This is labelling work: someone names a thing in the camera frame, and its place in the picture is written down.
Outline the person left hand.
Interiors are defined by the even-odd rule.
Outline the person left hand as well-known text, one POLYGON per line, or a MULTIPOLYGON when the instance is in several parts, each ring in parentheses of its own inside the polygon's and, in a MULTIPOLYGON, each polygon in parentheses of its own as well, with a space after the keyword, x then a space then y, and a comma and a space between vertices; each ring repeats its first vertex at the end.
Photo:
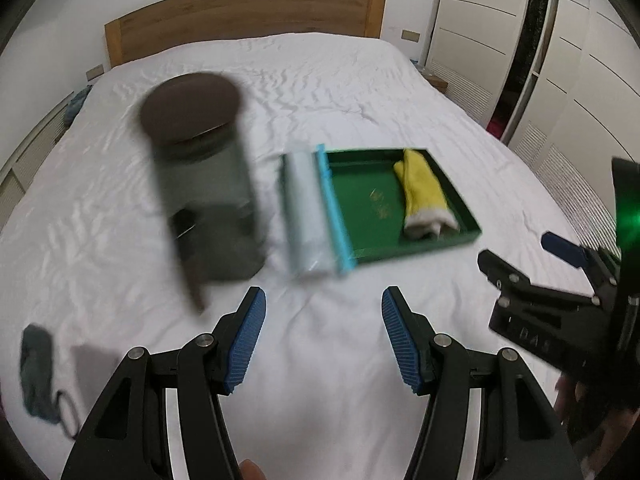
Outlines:
POLYGON ((266 480, 265 473, 252 460, 243 460, 239 468, 243 480, 266 480))

